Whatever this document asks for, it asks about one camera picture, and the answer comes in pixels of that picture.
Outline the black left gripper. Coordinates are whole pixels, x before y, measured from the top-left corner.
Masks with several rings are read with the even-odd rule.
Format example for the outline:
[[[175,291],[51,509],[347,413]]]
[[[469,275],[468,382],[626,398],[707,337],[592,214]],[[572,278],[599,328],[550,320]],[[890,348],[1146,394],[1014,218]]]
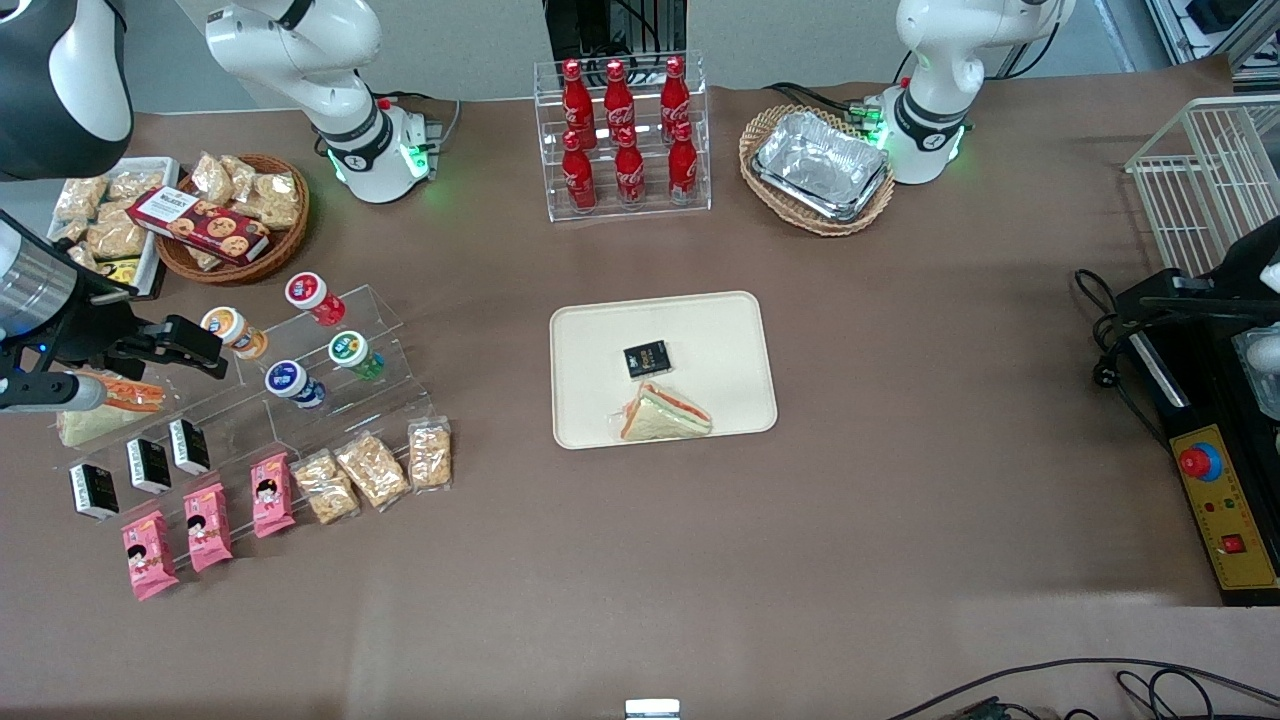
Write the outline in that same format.
[[[1144,297],[1142,307],[1183,316],[1217,318],[1268,324],[1279,320],[1277,265],[1279,217],[1263,223],[1230,246],[1213,269],[1213,288],[1239,299]]]

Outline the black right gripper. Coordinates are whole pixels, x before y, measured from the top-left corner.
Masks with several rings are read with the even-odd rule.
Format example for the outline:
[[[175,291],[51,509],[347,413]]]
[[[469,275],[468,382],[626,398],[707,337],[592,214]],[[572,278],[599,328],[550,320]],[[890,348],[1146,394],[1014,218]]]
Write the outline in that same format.
[[[133,314],[128,291],[77,281],[61,309],[40,327],[40,369],[88,365],[142,379],[148,365],[159,364],[224,379],[221,347],[221,341],[197,322],[172,314],[150,324]]]

